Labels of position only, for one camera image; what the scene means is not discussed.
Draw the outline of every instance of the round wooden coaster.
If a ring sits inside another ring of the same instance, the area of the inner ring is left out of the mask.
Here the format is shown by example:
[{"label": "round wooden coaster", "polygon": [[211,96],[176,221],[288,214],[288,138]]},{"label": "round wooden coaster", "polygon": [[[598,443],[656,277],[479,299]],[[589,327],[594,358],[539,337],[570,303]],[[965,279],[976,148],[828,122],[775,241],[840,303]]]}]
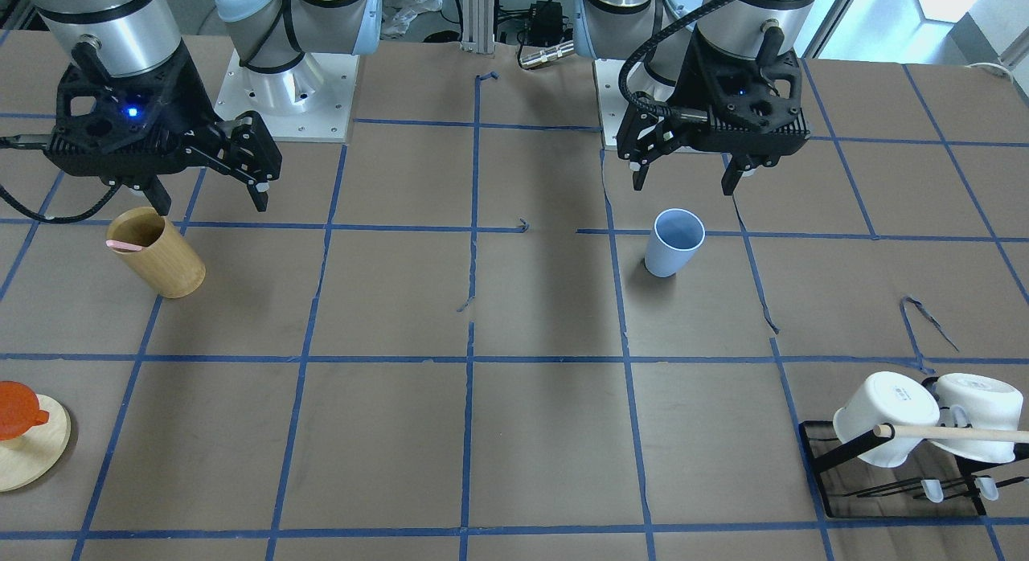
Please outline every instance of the round wooden coaster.
[{"label": "round wooden coaster", "polygon": [[39,408],[50,413],[46,424],[0,442],[0,492],[13,491],[39,479],[55,465],[71,439],[71,419],[60,402],[37,394]]}]

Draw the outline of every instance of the bamboo cup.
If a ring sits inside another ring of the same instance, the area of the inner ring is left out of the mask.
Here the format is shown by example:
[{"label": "bamboo cup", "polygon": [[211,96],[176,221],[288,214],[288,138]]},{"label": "bamboo cup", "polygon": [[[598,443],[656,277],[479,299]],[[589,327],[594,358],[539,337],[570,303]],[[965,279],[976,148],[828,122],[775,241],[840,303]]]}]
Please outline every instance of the bamboo cup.
[{"label": "bamboo cup", "polygon": [[204,282],[207,270],[200,256],[151,207],[131,209],[114,218],[107,226],[107,239],[143,247],[136,252],[111,251],[165,297],[182,297]]}]

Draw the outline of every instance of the wooden handle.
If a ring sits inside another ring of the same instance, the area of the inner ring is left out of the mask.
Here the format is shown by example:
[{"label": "wooden handle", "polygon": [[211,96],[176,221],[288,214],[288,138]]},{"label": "wooden handle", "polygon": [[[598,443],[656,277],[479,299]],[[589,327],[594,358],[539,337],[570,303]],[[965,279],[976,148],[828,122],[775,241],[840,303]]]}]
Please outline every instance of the wooden handle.
[{"label": "wooden handle", "polygon": [[1029,443],[1027,430],[990,430],[986,428],[954,428],[945,426],[904,426],[879,424],[873,429],[881,439],[952,439],[958,441],[999,441],[1001,443]]}]

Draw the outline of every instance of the white mounting plate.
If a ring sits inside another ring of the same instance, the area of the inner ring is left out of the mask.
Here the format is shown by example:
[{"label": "white mounting plate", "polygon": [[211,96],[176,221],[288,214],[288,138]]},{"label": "white mounting plate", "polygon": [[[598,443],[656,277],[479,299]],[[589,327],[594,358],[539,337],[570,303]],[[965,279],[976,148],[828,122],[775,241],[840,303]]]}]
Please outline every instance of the white mounting plate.
[{"label": "white mounting plate", "polygon": [[[357,86],[357,63],[353,55],[312,54],[320,64],[335,97],[335,104],[298,115],[270,115],[261,113],[264,125],[276,141],[306,141],[309,143],[346,143],[350,132],[350,110]],[[221,81],[221,91],[214,110],[224,119],[234,119],[250,111],[250,97],[246,80],[240,73],[240,56],[234,50],[228,60],[228,70]]]},{"label": "white mounting plate", "polygon": [[[622,126],[622,116],[629,108],[629,102],[618,92],[618,73],[625,61],[598,59],[593,62],[593,76],[597,81],[597,105],[600,107],[600,125],[604,128],[604,149],[617,148],[615,137]],[[675,153],[703,153],[691,147],[679,147]]]}]

